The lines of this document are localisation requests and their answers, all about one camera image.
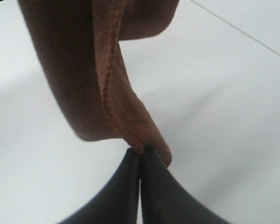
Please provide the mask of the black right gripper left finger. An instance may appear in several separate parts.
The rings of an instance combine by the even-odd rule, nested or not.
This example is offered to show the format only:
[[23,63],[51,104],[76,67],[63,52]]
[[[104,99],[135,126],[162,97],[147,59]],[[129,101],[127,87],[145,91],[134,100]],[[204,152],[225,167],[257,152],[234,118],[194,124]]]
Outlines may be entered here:
[[140,158],[129,148],[107,184],[62,224],[135,224],[139,201]]

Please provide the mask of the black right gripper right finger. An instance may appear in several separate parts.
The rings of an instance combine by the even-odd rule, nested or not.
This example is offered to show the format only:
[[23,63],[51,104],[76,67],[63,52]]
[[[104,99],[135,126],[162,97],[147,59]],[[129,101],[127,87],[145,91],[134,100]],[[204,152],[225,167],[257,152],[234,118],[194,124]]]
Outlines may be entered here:
[[145,224],[227,224],[192,197],[152,147],[141,158],[141,208]]

